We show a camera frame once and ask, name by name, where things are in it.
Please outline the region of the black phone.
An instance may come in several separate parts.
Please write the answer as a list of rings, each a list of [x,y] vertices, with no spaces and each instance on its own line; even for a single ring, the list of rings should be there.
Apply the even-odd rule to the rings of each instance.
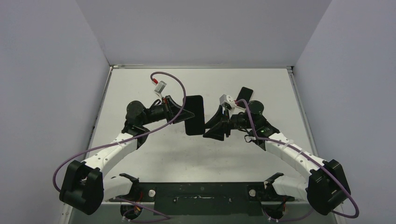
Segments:
[[[187,96],[184,108],[194,114],[194,117],[184,121],[185,133],[188,136],[203,135],[205,133],[203,97],[201,95]]]

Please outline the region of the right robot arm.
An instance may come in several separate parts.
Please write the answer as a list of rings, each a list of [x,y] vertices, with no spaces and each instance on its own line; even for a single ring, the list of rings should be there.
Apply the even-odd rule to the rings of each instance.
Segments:
[[[272,126],[263,116],[264,105],[256,100],[246,104],[246,110],[229,114],[235,104],[220,105],[205,124],[203,137],[224,141],[232,130],[244,131],[249,142],[271,153],[294,168],[301,178],[276,173],[263,182],[269,200],[291,196],[307,201],[321,215],[328,215],[351,195],[343,167],[336,160],[326,161],[304,151]]]

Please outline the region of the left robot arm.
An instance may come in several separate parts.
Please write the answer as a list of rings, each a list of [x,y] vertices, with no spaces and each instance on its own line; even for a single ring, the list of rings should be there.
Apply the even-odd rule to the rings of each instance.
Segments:
[[[123,196],[128,201],[135,200],[140,190],[136,185],[137,178],[124,173],[109,182],[105,182],[104,178],[155,132],[147,129],[147,124],[166,120],[166,125],[171,125],[197,118],[201,111],[194,111],[195,99],[201,109],[201,96],[187,96],[182,105],[177,104],[171,96],[158,99],[150,107],[145,107],[138,100],[130,102],[126,108],[124,127],[111,143],[94,148],[95,154],[82,161],[77,161],[75,157],[67,160],[69,165],[62,186],[57,188],[60,201],[91,215],[108,199]]]

